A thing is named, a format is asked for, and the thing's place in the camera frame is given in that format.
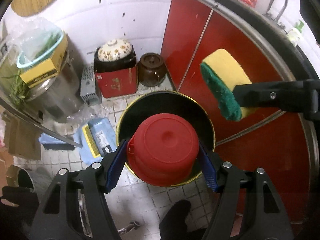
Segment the red plastic bowl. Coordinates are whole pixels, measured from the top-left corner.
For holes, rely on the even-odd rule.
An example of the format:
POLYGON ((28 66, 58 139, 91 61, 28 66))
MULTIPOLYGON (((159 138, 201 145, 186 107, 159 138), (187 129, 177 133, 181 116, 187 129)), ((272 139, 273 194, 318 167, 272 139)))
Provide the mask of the red plastic bowl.
POLYGON ((198 152, 199 139, 191 124, 161 113, 139 125, 127 145, 127 163, 142 181, 169 187, 187 180, 198 152))

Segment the blue dustpan with brush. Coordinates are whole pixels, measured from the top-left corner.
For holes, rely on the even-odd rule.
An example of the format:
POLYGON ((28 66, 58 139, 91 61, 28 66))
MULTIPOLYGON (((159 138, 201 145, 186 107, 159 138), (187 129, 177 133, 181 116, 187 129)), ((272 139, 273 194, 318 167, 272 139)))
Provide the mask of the blue dustpan with brush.
POLYGON ((106 154, 117 148, 116 134, 108 118, 89 120, 76 130, 72 139, 82 145, 78 151, 86 165, 100 162, 106 154))

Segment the red cardboard box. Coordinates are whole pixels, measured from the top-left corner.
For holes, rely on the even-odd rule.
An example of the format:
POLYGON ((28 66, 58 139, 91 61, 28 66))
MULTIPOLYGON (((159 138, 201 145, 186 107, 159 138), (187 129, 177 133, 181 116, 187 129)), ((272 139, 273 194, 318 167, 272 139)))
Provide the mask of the red cardboard box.
POLYGON ((138 88, 138 68, 113 72, 95 73, 99 89, 104 98, 134 94, 138 88))

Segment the green pump soap bottle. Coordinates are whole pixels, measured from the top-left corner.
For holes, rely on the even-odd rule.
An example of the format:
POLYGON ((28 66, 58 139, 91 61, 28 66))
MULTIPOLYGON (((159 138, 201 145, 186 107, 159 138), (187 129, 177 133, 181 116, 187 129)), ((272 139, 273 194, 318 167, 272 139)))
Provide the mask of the green pump soap bottle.
POLYGON ((291 44, 294 47, 297 46, 300 40, 304 25, 304 22, 302 20, 299 20, 286 35, 287 39, 291 42, 291 44))

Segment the yellow cardboard box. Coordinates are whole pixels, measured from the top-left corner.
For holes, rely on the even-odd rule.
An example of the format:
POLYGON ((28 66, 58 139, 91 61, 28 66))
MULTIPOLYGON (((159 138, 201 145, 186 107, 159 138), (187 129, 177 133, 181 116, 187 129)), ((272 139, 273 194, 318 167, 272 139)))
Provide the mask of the yellow cardboard box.
POLYGON ((51 77, 56 77, 62 68, 67 46, 67 37, 65 33, 62 33, 62 40, 50 54, 50 57, 42 60, 29 70, 23 71, 20 78, 29 88, 33 88, 51 77))

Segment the black gold-rimmed trash bin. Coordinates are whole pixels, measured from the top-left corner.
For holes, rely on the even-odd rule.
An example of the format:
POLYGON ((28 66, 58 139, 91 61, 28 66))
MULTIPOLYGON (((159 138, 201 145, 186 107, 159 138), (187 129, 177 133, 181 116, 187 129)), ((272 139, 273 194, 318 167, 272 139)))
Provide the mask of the black gold-rimmed trash bin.
MULTIPOLYGON (((161 113, 178 115, 187 120, 206 149, 215 148, 215 131, 206 111, 193 99, 178 92, 160 91, 140 96, 125 109, 116 132, 117 141, 129 140, 139 125, 147 118, 161 113)), ((201 159, 198 152, 191 174, 180 186, 196 179, 201 174, 201 159)))

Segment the brown ceramic jar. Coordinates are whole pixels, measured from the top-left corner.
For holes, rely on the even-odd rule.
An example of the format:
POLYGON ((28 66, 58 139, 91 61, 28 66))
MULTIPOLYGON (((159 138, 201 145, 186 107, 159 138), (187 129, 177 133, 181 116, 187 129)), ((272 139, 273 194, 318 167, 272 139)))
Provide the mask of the brown ceramic jar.
POLYGON ((137 66, 139 82, 146 87, 160 85, 167 73, 163 57, 156 53, 142 55, 137 66))

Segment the yellow green sponge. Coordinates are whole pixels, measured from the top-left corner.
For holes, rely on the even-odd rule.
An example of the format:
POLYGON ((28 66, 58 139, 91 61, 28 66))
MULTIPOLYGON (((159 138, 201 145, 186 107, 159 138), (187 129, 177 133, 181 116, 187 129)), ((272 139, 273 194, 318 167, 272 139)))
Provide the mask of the yellow green sponge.
POLYGON ((240 121, 257 110, 241 107, 233 95, 237 85, 249 85, 252 82, 228 51, 220 48, 205 57, 200 64, 200 72, 226 120, 240 121))

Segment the chrome faucet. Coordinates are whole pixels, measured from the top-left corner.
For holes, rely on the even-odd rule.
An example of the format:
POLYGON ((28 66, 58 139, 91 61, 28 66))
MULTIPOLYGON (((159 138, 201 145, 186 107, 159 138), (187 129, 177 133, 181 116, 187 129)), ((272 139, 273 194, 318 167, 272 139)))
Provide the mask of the chrome faucet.
POLYGON ((264 15, 274 23, 278 23, 287 8, 288 3, 289 0, 270 0, 264 15))

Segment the floral ceramic lid pot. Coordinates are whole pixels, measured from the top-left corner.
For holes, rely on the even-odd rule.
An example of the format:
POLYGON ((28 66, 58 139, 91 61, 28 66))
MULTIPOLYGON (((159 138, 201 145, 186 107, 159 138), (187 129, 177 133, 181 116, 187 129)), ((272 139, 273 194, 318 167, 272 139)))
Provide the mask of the floral ceramic lid pot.
POLYGON ((114 39, 100 46, 94 55, 94 72, 105 73, 133 68, 137 64, 132 43, 125 39, 114 39))

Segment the grey metal power supply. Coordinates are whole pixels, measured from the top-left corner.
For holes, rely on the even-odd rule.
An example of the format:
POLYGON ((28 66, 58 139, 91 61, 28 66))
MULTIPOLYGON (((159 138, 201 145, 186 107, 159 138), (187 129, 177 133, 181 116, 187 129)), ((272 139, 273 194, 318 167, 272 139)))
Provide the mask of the grey metal power supply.
POLYGON ((82 71, 80 96, 88 106, 101 104, 101 91, 95 79, 93 66, 86 66, 82 71))

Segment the teal plastic basket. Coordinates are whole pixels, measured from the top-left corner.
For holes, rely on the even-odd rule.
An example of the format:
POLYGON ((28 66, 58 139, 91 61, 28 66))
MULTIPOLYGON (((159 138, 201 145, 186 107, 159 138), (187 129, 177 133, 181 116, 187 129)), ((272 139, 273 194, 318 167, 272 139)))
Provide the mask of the teal plastic basket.
POLYGON ((28 70, 48 59, 64 37, 58 28, 30 29, 17 38, 20 54, 17 58, 17 68, 28 70))

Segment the large steel pot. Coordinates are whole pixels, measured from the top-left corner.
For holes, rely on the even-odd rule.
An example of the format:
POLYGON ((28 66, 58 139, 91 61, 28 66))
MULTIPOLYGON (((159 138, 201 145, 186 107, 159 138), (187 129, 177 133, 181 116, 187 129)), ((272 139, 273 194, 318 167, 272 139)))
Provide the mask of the large steel pot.
POLYGON ((69 52, 65 52, 59 75, 31 88, 24 110, 40 121, 47 117, 63 124, 83 104, 80 79, 72 66, 69 52))

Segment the red cabinet doors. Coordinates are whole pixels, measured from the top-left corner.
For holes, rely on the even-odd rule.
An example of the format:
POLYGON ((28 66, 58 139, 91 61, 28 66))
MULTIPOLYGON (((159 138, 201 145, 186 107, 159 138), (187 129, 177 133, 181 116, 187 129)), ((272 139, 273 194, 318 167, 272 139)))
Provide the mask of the red cabinet doors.
POLYGON ((175 89, 207 113, 202 142, 241 170, 262 167, 294 230, 311 219, 319 145, 309 113, 316 91, 291 45, 260 35, 234 0, 171 0, 161 55, 175 89))

